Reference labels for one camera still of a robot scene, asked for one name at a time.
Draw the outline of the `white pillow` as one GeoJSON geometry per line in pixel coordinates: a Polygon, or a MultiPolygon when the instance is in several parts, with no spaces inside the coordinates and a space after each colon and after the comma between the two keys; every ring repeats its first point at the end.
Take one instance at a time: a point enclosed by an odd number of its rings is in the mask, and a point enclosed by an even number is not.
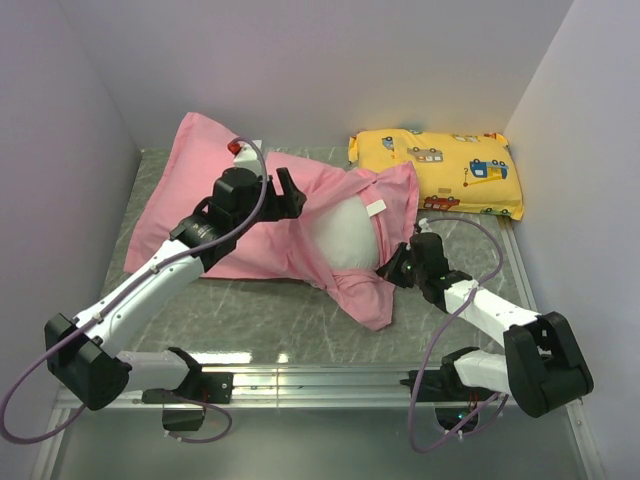
{"type": "Polygon", "coordinates": [[[374,226],[357,195],[317,215],[311,224],[311,237],[333,270],[373,270],[379,264],[374,226]]]}

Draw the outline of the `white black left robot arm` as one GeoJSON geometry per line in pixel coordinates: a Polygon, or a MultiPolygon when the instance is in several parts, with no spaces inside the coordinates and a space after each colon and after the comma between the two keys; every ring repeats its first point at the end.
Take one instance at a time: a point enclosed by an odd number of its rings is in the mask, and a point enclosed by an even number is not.
{"type": "Polygon", "coordinates": [[[48,370],[91,411],[126,391],[164,390],[179,402],[200,397],[201,365],[184,350],[126,351],[129,339],[175,294],[236,248],[256,223],[296,219],[305,194],[290,172],[263,178],[229,168],[210,196],[170,232],[152,258],[103,300],[69,320],[58,314],[45,326],[54,354],[48,370]]]}

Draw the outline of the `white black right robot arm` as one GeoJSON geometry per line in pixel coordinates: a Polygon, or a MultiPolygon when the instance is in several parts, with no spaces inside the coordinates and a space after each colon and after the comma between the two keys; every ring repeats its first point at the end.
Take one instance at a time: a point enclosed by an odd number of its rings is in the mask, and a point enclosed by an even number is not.
{"type": "Polygon", "coordinates": [[[377,273],[398,287],[417,287],[427,302],[456,313],[503,349],[491,354],[466,347],[444,356],[436,371],[410,372],[404,383],[417,387],[418,401],[486,399],[498,392],[538,418],[593,391],[593,377],[568,320],[558,312],[519,307],[451,269],[438,234],[412,236],[377,273]]]}

